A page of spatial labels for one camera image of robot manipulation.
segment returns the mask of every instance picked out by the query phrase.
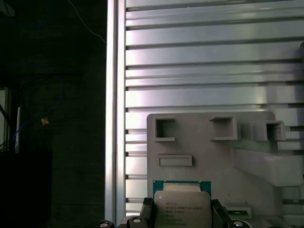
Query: dark background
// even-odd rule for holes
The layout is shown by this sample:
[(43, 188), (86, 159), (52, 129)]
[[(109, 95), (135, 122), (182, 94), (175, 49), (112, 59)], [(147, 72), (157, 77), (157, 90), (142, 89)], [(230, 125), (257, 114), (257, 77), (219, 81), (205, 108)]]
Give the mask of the dark background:
[[(106, 39), (106, 0), (71, 1)], [(45, 0), (7, 2), (21, 25), (38, 25), (49, 15)], [(7, 177), (19, 186), (10, 196), (11, 214), (23, 226), (86, 227), (104, 216), (106, 44), (66, 0), (50, 2), (51, 19), (41, 28), (0, 21), (0, 68), (15, 65), (0, 77), (19, 84), (48, 77), (23, 90), (21, 123), (52, 107), (60, 97), (58, 76), (64, 82), (62, 103), (46, 115), (49, 124), (34, 118), (20, 133), (21, 155), (5, 161), (15, 170)]]

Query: blue cable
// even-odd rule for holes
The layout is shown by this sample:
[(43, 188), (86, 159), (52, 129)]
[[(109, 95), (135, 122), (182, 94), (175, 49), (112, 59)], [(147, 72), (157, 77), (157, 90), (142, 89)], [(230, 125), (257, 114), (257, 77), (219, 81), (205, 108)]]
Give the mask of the blue cable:
[(20, 25), (10, 19), (0, 19), (0, 22), (4, 22), (4, 23), (9, 23), (17, 28), (23, 28), (23, 29), (39, 29), (43, 26), (45, 26), (52, 18), (53, 16), (53, 5), (51, 4), (50, 0), (46, 0), (47, 6), (49, 8), (49, 14), (47, 16), (47, 18), (39, 25), (30, 25), (30, 26), (24, 26), (24, 25)]
[(29, 125), (34, 119), (38, 119), (38, 118), (42, 118), (42, 117), (45, 117), (46, 115), (48, 115), (49, 113), (51, 113), (52, 111), (54, 111), (62, 102), (62, 99), (63, 99), (63, 95), (64, 95), (64, 83), (63, 83), (63, 80), (62, 80), (62, 77), (61, 76), (58, 76), (59, 80), (60, 80), (60, 83), (61, 83), (61, 93), (60, 93), (60, 98), (59, 100), (57, 101), (57, 103), (49, 108), (45, 113), (43, 114), (39, 114), (39, 115), (36, 115), (32, 118), (30, 118), (29, 120), (27, 120), (25, 123), (23, 123), (20, 128), (14, 133), (14, 136), (13, 136), (13, 142), (15, 144), (16, 142), (16, 137), (17, 137), (17, 134), (23, 129), (25, 128), (27, 125)]

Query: white cable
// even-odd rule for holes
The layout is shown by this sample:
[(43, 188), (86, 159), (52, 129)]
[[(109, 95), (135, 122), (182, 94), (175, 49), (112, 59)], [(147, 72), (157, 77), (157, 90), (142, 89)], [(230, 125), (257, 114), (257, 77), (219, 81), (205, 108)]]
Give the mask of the white cable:
[(79, 17), (79, 19), (81, 20), (81, 22), (83, 23), (83, 25), (86, 27), (86, 29), (89, 30), (89, 32), (92, 33), (93, 35), (99, 37), (104, 43), (106, 43), (105, 39), (104, 39), (102, 36), (100, 36), (100, 35), (94, 33), (94, 32), (85, 24), (84, 20), (82, 20), (82, 18), (81, 18), (81, 16), (80, 16), (79, 12), (78, 12), (78, 10), (77, 10), (77, 8), (73, 5), (73, 3), (72, 3), (70, 0), (67, 0), (67, 1), (68, 1), (68, 2), (71, 4), (71, 6), (74, 8), (74, 10), (76, 11), (77, 16)]

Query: metal frame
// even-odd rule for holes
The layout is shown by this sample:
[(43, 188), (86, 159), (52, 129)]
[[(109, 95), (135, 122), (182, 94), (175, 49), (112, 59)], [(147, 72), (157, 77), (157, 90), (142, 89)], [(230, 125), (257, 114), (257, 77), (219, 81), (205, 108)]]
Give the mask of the metal frame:
[(271, 110), (287, 127), (279, 149), (303, 150), (289, 128), (304, 126), (304, 1), (252, 2), (108, 0), (105, 219), (137, 215), (147, 196), (151, 113)]
[(125, 216), (124, 0), (108, 1), (107, 26), (105, 219), (119, 224)]
[(115, 221), (116, 175), (116, 72), (117, 72), (117, 1), (108, 1), (106, 111), (105, 111), (105, 207), (104, 217)]

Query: intel xeon processor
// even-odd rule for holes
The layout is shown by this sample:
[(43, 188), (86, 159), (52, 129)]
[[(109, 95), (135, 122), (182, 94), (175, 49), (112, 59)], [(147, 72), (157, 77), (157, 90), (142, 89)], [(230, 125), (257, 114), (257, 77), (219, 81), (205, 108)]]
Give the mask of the intel xeon processor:
[(155, 228), (211, 228), (211, 198), (207, 192), (157, 191)]

